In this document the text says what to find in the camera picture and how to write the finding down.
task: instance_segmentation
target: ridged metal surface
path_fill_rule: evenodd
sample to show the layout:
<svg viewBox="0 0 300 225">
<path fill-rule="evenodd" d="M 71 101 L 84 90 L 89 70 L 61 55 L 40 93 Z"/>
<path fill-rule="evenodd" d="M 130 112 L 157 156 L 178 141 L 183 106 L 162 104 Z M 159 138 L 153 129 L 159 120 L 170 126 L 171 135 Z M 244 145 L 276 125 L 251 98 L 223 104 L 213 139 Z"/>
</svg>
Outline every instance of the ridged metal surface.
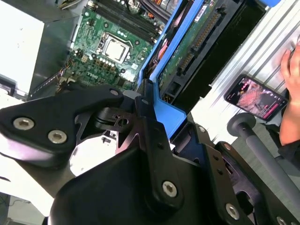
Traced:
<svg viewBox="0 0 300 225">
<path fill-rule="evenodd" d="M 226 125 L 242 110 L 224 101 L 224 94 L 240 74 L 248 74 L 278 93 L 285 90 L 280 62 L 286 49 L 295 48 L 300 35 L 300 0 L 282 0 L 267 11 L 218 75 L 208 95 L 192 110 L 195 122 L 208 130 L 215 143 L 236 139 L 228 134 Z"/>
</svg>

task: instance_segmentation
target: black mechanical bracket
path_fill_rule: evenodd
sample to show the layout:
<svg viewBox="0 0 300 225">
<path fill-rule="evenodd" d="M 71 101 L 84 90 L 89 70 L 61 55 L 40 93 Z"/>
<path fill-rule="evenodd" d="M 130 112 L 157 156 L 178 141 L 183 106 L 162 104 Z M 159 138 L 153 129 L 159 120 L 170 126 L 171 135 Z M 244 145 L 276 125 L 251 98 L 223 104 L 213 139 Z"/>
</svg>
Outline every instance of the black mechanical bracket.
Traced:
<svg viewBox="0 0 300 225">
<path fill-rule="evenodd" d="M 190 139 L 185 147 L 180 152 L 175 149 L 175 153 L 198 162 L 206 171 L 206 184 L 212 187 L 211 193 L 214 196 L 215 205 L 211 208 L 217 209 L 220 218 L 230 222 L 224 217 L 224 209 L 227 208 L 221 207 L 227 202 L 234 207 L 233 213 L 238 212 L 244 224 L 277 225 L 282 224 L 281 221 L 286 224 L 296 221 L 230 144 L 219 142 L 212 148 L 202 144 L 207 139 L 199 135 L 202 129 L 198 125 L 194 125 L 194 130 L 196 132 L 189 133 Z"/>
<path fill-rule="evenodd" d="M 171 140 L 173 155 L 156 120 L 153 83 L 144 80 L 138 92 L 123 95 L 104 85 L 0 110 L 7 140 L 0 152 L 40 167 L 63 165 L 78 143 L 118 132 L 114 157 L 60 189 L 51 224 L 296 222 L 232 146 L 215 146 L 190 116 Z"/>
</svg>

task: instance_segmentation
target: phone case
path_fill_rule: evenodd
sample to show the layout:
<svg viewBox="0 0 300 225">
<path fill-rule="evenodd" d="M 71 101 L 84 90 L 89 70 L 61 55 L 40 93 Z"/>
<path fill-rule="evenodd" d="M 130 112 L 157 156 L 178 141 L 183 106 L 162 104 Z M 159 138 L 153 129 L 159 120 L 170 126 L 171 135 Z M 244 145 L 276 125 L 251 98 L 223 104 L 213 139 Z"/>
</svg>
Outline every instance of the phone case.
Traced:
<svg viewBox="0 0 300 225">
<path fill-rule="evenodd" d="M 262 118 L 262 117 L 260 117 L 260 116 L 257 116 L 257 115 L 251 113 L 250 111 L 248 111 L 248 110 L 246 110 L 246 109 L 244 109 L 244 108 L 242 108 L 242 107 L 240 107 L 240 106 L 238 106 L 238 105 L 232 104 L 231 102 L 229 102 L 229 101 L 227 100 L 227 97 L 230 95 L 230 93 L 235 89 L 235 87 L 239 84 L 239 82 L 240 82 L 243 78 L 248 78 L 249 80 L 254 81 L 255 83 L 259 84 L 259 85 L 260 85 L 261 87 L 263 87 L 264 89 L 269 90 L 269 91 L 272 92 L 274 95 L 280 96 L 283 100 L 285 100 L 285 104 L 282 105 L 281 107 L 278 107 L 275 111 L 273 111 L 273 112 L 271 113 L 271 115 L 270 115 L 267 119 L 264 119 L 264 118 Z M 274 118 L 274 116 L 276 116 L 277 113 L 279 113 L 281 110 L 283 110 L 283 109 L 286 107 L 287 103 L 288 103 L 288 99 L 286 99 L 286 98 L 283 97 L 282 95 L 276 93 L 275 91 L 273 91 L 273 90 L 271 90 L 270 88 L 266 87 L 265 85 L 263 85 L 262 83 L 260 83 L 259 81 L 255 80 L 255 79 L 253 79 L 252 77 L 249 77 L 249 76 L 243 75 L 243 74 L 241 74 L 241 75 L 233 82 L 232 86 L 230 86 L 230 88 L 228 89 L 228 91 L 227 91 L 227 92 L 225 93 L 225 95 L 224 95 L 224 100 L 225 100 L 226 102 L 228 102 L 228 103 L 230 103 L 230 104 L 232 104 L 232 105 L 238 107 L 239 109 L 242 109 L 242 110 L 246 111 L 247 113 L 249 113 L 249 114 L 251 114 L 251 115 L 254 115 L 255 117 L 258 117 L 258 118 L 260 118 L 260 119 L 262 119 L 263 121 L 266 121 L 266 122 L 272 120 L 272 119 Z"/>
</svg>

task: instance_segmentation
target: silver bolt head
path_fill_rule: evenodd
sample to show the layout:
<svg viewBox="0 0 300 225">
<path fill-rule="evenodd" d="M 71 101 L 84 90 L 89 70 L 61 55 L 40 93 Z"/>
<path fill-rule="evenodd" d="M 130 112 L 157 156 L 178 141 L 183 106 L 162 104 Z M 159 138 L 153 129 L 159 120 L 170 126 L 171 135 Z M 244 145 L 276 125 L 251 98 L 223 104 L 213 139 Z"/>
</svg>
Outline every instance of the silver bolt head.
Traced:
<svg viewBox="0 0 300 225">
<path fill-rule="evenodd" d="M 229 144 L 224 144 L 224 147 L 227 149 L 227 150 L 231 150 L 231 147 L 229 146 Z"/>
<path fill-rule="evenodd" d="M 199 129 L 201 132 L 205 133 L 205 129 L 203 127 L 199 126 Z"/>
<path fill-rule="evenodd" d="M 52 130 L 48 134 L 48 139 L 54 144 L 63 144 L 67 138 L 66 133 L 61 130 Z"/>
<path fill-rule="evenodd" d="M 119 93 L 118 93 L 116 90 L 112 90 L 112 89 L 111 89 L 111 93 L 112 93 L 113 95 L 119 95 Z"/>
<path fill-rule="evenodd" d="M 234 205 L 227 203 L 226 204 L 226 211 L 227 213 L 235 220 L 239 220 L 240 218 L 240 214 L 238 212 L 238 210 L 235 208 Z"/>
<path fill-rule="evenodd" d="M 175 198 L 177 195 L 177 188 L 176 186 L 169 181 L 165 181 L 163 183 L 163 191 L 167 194 L 167 196 L 171 198 Z"/>
<path fill-rule="evenodd" d="M 34 127 L 34 122 L 29 118 L 20 117 L 14 120 L 13 125 L 18 130 L 30 130 Z"/>
<path fill-rule="evenodd" d="M 145 99 L 142 99 L 142 102 L 144 102 L 145 104 L 149 105 L 149 102 L 147 102 Z"/>
<path fill-rule="evenodd" d="M 279 225 L 287 225 L 286 222 L 281 217 L 276 217 Z"/>
</svg>

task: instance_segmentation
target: smartphone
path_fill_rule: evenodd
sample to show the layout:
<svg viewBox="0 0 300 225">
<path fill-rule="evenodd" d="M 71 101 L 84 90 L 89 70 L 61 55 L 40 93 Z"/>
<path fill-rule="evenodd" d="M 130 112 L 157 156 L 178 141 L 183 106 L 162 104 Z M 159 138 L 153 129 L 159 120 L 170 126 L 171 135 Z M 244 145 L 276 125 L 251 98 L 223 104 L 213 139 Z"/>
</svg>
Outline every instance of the smartphone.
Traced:
<svg viewBox="0 0 300 225">
<path fill-rule="evenodd" d="M 247 75 L 238 77 L 224 99 L 264 121 L 270 121 L 288 103 L 285 97 Z"/>
</svg>

